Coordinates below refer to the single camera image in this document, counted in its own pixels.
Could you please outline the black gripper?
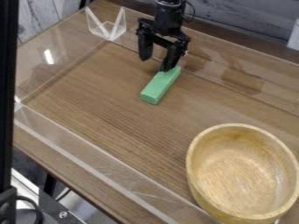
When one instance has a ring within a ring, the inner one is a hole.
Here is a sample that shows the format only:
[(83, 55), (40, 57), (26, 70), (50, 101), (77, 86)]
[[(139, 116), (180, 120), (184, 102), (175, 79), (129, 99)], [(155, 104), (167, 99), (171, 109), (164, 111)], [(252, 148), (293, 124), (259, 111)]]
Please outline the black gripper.
[(137, 19), (137, 49), (141, 61), (149, 60), (153, 53), (153, 44), (168, 48), (160, 66), (161, 72), (175, 68), (180, 57), (187, 53), (191, 38), (183, 33), (183, 13), (185, 0), (155, 0), (153, 19)]

